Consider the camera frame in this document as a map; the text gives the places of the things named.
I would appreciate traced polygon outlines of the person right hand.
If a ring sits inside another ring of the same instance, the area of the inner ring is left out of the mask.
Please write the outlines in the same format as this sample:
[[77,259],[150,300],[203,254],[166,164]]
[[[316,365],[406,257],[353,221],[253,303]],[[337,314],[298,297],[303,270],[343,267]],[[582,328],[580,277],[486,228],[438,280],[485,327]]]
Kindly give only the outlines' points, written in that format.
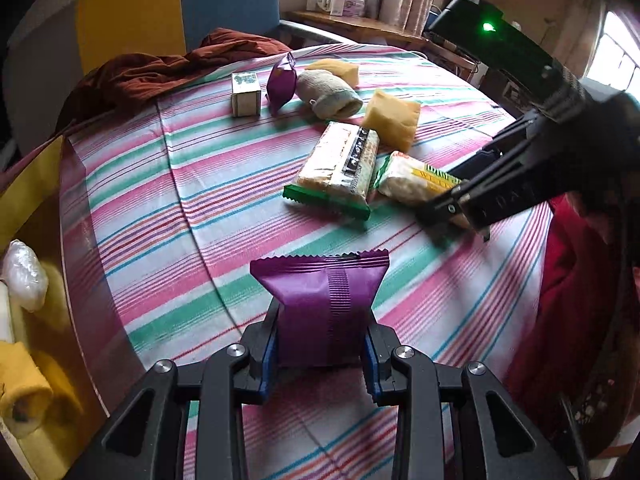
[[620,224],[620,211],[616,204],[600,202],[597,198],[576,192],[565,195],[567,206],[559,230],[563,244],[562,255],[556,264],[567,271],[573,284],[578,280],[595,280],[599,286],[613,284],[614,271],[639,247],[632,238],[630,226]]

